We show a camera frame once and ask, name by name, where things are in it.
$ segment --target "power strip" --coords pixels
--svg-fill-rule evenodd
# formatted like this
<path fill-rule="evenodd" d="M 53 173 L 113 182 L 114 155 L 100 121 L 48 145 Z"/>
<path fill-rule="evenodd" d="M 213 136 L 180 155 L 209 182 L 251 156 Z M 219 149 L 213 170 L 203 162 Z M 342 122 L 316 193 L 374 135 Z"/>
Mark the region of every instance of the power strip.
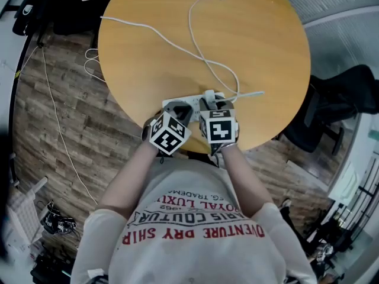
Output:
<path fill-rule="evenodd" d="M 225 98 L 224 93 L 222 92 L 216 92 L 215 95 L 220 96 L 222 98 Z M 204 95 L 195 95 L 195 96 L 187 96 L 187 97 L 180 97 L 180 98 L 174 98 L 174 99 L 167 99 L 162 101 L 162 108 L 164 108 L 168 103 L 172 101 L 182 101 L 186 102 L 187 104 L 190 104 L 193 109 L 193 114 L 191 116 L 190 122 L 196 122 L 199 121 L 200 116 L 200 104 L 199 100 L 201 98 L 205 98 Z"/>

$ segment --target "shirt sleeve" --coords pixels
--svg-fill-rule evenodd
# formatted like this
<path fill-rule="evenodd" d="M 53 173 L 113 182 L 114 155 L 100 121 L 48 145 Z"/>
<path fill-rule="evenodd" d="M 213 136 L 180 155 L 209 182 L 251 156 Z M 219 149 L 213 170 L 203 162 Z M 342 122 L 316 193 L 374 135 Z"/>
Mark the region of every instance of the shirt sleeve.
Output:
<path fill-rule="evenodd" d="M 253 217 L 267 232 L 284 258 L 289 276 L 301 284 L 317 284 L 317 279 L 291 227 L 284 221 L 279 209 L 273 203 L 263 205 Z"/>
<path fill-rule="evenodd" d="M 85 284 L 89 270 L 102 269 L 108 274 L 113 251 L 127 220 L 109 209 L 93 212 L 84 223 L 83 237 L 71 273 L 70 284 Z"/>

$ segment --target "round wooden table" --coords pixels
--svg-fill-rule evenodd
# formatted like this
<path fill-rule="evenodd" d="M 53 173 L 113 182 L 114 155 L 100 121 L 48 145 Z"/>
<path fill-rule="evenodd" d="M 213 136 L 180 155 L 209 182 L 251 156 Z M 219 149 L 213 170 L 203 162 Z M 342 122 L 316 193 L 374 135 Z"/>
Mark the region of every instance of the round wooden table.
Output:
<path fill-rule="evenodd" d="M 197 54 L 188 29 L 188 10 L 196 0 L 111 0 L 104 16 L 155 27 L 175 44 Z M 192 28 L 204 56 L 233 69 L 241 93 L 265 91 L 235 103 L 242 150 L 280 133 L 304 100 L 310 53 L 302 24 L 288 0 L 204 0 L 192 11 Z M 99 60 L 107 85 L 125 113 L 139 126 L 164 99 L 227 91 L 201 60 L 177 50 L 152 30 L 102 20 Z M 233 76 L 212 65 L 236 89 Z M 210 152 L 198 122 L 182 147 Z"/>

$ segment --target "black and white marker cube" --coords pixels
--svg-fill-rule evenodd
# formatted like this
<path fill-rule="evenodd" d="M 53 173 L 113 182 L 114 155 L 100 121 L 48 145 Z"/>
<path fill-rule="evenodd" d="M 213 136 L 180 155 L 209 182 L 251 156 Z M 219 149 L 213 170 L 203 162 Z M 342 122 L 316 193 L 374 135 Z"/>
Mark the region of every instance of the black and white marker cube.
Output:
<path fill-rule="evenodd" d="M 151 126 L 150 143 L 168 155 L 181 147 L 191 135 L 191 130 L 168 112 L 163 112 Z"/>
<path fill-rule="evenodd" d="M 200 130 L 209 144 L 235 142 L 236 126 L 233 109 L 200 111 Z"/>

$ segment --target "white shirt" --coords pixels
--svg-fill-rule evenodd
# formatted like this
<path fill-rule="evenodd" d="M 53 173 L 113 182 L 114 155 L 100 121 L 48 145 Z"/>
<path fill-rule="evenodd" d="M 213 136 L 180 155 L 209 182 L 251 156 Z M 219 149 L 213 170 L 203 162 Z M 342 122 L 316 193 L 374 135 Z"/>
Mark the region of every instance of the white shirt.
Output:
<path fill-rule="evenodd" d="M 317 283 L 278 208 L 245 217 L 227 172 L 196 160 L 155 163 L 129 220 L 106 209 L 88 217 L 71 283 L 94 269 L 110 284 Z"/>

